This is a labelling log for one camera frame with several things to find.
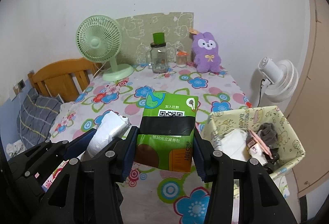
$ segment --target storage box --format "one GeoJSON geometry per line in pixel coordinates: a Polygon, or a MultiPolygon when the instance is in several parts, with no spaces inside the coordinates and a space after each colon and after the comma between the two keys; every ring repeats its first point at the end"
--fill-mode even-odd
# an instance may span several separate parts
{"type": "Polygon", "coordinates": [[[280,168],[270,175],[274,180],[283,176],[305,157],[305,150],[295,131],[277,106],[212,112],[201,136],[213,144],[218,136],[223,136],[234,128],[258,131],[263,123],[273,123],[278,133],[280,168]]]}
{"type": "Polygon", "coordinates": [[[190,172],[197,96],[150,92],[137,137],[135,162],[190,172]]]}

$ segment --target fan center cap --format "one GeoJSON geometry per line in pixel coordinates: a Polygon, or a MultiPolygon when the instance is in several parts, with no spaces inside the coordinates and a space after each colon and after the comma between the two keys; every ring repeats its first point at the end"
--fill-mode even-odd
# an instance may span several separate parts
{"type": "Polygon", "coordinates": [[[96,39],[96,38],[92,39],[91,46],[94,47],[94,48],[98,47],[99,46],[99,40],[96,39]]]}

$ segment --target black tape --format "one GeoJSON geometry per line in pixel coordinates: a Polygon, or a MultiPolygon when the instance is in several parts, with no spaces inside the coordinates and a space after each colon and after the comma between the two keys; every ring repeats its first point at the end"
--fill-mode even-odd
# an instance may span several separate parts
{"type": "Polygon", "coordinates": [[[146,135],[189,136],[194,126],[193,116],[143,116],[139,131],[146,135]]]}

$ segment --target fan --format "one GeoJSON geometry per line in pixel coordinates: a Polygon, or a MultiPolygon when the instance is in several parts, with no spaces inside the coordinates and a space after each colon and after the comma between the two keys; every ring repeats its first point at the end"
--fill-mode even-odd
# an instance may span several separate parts
{"type": "Polygon", "coordinates": [[[131,75],[134,69],[129,64],[117,64],[122,35],[119,24],[102,15],[91,16],[79,26],[76,34],[78,50],[87,60],[95,63],[110,61],[111,68],[103,73],[104,81],[117,81],[131,75]]]}
{"type": "Polygon", "coordinates": [[[275,64],[270,58],[263,58],[259,71],[266,76],[264,95],[272,102],[281,102],[292,96],[298,84],[298,71],[292,62],[285,59],[275,64]]]}

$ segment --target yellow bow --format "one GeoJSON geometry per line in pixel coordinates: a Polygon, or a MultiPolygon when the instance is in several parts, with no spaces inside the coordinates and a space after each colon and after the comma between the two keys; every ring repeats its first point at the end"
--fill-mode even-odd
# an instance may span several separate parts
{"type": "Polygon", "coordinates": [[[214,55],[205,55],[206,58],[208,58],[208,62],[213,62],[214,55]]]}

